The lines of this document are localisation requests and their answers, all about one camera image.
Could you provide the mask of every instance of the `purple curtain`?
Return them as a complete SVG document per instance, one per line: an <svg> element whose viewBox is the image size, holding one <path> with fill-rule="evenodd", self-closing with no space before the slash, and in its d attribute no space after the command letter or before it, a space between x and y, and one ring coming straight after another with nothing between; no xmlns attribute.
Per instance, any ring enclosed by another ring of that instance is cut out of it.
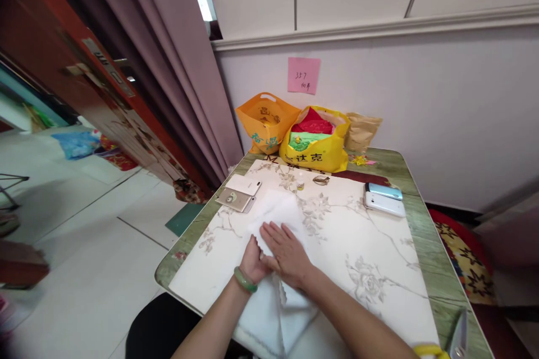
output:
<svg viewBox="0 0 539 359"><path fill-rule="evenodd" d="M227 168L243 154L197 0L105 1L153 76L143 79L145 91L184 132L180 137L195 158L202 153L214 177L223 181ZM114 21L109 23L102 22L103 30L111 29Z"/></svg>

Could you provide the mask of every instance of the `floor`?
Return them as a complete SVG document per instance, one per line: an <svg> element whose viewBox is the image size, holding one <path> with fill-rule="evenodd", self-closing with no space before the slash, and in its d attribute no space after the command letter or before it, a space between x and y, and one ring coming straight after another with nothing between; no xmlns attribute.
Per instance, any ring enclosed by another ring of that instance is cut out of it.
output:
<svg viewBox="0 0 539 359"><path fill-rule="evenodd" d="M32 290L2 291L31 313L12 345L20 358L123 358L131 322L161 293L153 274L177 240L165 223L185 204L144 169L65 160L54 131L0 135L0 172L30 177L12 188L21 227L7 239L51 266Z"/></svg>

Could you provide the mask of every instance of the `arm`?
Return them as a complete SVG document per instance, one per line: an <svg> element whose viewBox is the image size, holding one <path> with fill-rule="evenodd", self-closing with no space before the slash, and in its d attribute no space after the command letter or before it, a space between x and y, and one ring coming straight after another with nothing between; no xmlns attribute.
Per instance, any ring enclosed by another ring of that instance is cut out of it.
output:
<svg viewBox="0 0 539 359"><path fill-rule="evenodd" d="M353 355L360 359L415 358L413 350L386 324L333 283L309 261L301 243L286 225L264 223L260 229L275 258L268 265L290 286L301 289L326 315Z"/></svg>
<svg viewBox="0 0 539 359"><path fill-rule="evenodd" d="M251 236L240 269L254 284L258 284L270 272L259 257L260 249L255 238ZM232 276L215 303L180 344L171 359L224 358L232 333L250 296Z"/></svg>

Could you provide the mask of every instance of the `small bottle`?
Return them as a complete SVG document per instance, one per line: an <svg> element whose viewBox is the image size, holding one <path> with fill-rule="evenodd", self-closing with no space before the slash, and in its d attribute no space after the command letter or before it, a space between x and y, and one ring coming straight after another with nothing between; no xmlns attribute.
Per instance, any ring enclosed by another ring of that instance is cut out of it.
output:
<svg viewBox="0 0 539 359"><path fill-rule="evenodd" d="M296 189L298 191L303 191L305 188L305 182L303 181L303 174L299 173L299 178L296 180Z"/></svg>

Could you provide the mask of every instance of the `white wall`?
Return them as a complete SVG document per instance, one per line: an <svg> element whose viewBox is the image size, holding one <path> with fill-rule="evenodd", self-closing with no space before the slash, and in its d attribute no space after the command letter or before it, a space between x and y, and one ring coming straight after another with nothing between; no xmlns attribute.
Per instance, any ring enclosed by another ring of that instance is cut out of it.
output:
<svg viewBox="0 0 539 359"><path fill-rule="evenodd" d="M300 108L384 118L371 145L401 152L427 201L484 211L539 175L536 27L216 56L234 108L269 91ZM315 96L286 92L289 56L322 59Z"/></svg>

